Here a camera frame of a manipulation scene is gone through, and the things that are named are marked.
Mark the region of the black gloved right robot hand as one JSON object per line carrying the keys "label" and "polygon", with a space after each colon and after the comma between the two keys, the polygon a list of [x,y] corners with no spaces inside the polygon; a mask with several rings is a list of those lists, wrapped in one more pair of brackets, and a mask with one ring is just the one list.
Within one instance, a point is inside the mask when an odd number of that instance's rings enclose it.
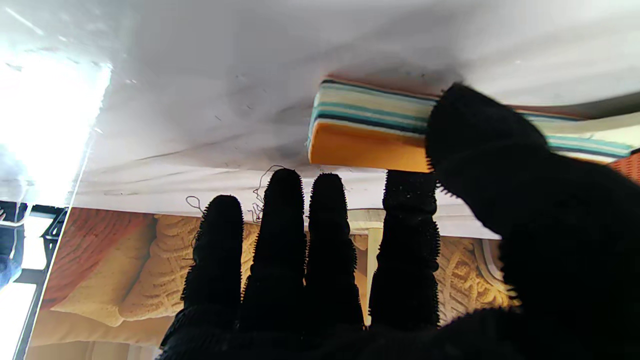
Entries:
{"label": "black gloved right robot hand", "polygon": [[[266,187],[241,290],[243,215],[220,194],[205,208],[160,360],[637,360],[639,185],[553,153],[515,110],[455,83],[432,110],[434,172],[388,170],[385,218],[365,326],[345,187],[322,173],[308,231],[300,175]],[[440,326],[436,186],[501,238],[518,303]]]}

